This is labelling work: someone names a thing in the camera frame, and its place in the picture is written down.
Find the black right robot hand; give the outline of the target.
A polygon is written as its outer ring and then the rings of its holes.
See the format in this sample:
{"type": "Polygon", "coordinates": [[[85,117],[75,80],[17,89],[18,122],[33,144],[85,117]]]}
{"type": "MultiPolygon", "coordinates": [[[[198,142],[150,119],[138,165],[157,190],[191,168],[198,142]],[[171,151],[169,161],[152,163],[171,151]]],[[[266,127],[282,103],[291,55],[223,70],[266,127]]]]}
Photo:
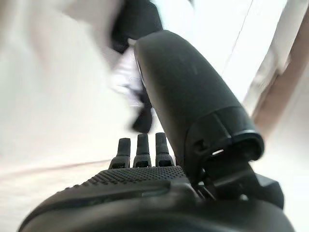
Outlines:
{"type": "Polygon", "coordinates": [[[291,232],[277,181],[256,174],[264,140],[216,70],[185,39],[150,34],[134,48],[163,132],[119,140],[107,170],[38,205],[21,232],[291,232]]]}

